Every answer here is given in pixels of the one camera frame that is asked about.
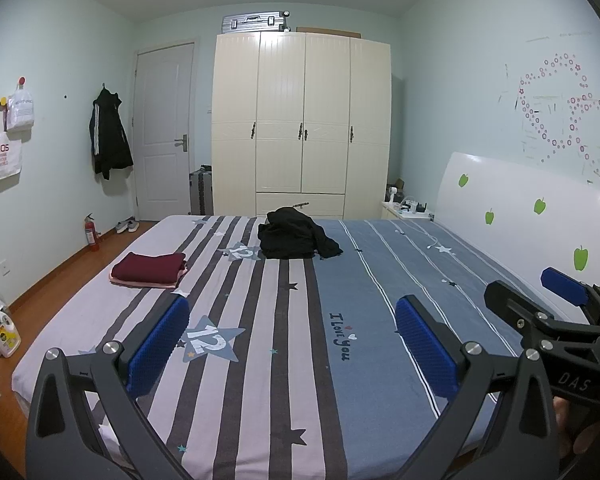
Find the person's right hand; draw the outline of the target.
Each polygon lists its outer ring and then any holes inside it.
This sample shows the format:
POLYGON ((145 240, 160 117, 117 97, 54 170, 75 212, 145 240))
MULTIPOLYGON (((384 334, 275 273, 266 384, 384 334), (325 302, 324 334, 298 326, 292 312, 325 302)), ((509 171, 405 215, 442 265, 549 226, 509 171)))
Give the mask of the person's right hand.
POLYGON ((553 408, 558 429, 559 457, 570 453, 583 455, 600 433, 600 421, 590 426, 583 426, 588 418, 584 411, 572 408, 568 400, 554 396, 553 408))

